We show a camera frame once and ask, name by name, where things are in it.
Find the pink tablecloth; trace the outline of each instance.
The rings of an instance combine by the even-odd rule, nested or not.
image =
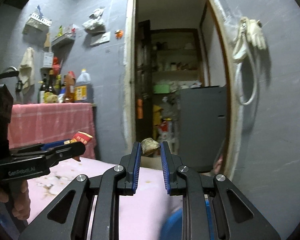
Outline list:
[[[79,174],[89,178],[103,174],[115,164],[82,158],[60,162],[50,168],[51,173],[29,179],[30,218],[32,220]],[[158,240],[165,220],[173,210],[182,207],[182,196],[169,196],[164,187],[162,171],[140,168],[138,189],[133,196],[120,196],[119,239]],[[92,220],[90,218],[88,237],[90,239]]]
[[[93,136],[83,157],[95,159],[92,106],[88,103],[14,105],[8,140],[10,148],[71,139],[81,131]]]

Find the wooden door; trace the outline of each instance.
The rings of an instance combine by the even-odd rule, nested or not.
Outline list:
[[[135,40],[136,140],[152,137],[150,20],[138,23]]]

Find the orange bottle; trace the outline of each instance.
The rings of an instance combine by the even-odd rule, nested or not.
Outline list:
[[[74,102],[74,79],[73,76],[69,73],[65,77],[66,83],[66,92],[63,97],[64,103],[73,103]]]

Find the pink checkered cloth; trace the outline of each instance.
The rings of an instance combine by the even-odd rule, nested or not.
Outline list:
[[[8,128],[10,148],[72,139],[78,132],[93,136],[82,157],[95,159],[97,145],[92,106],[88,103],[13,105]]]

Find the green container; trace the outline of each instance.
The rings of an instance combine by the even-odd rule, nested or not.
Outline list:
[[[168,94],[168,93],[170,93],[170,85],[154,85],[153,93],[154,94]]]

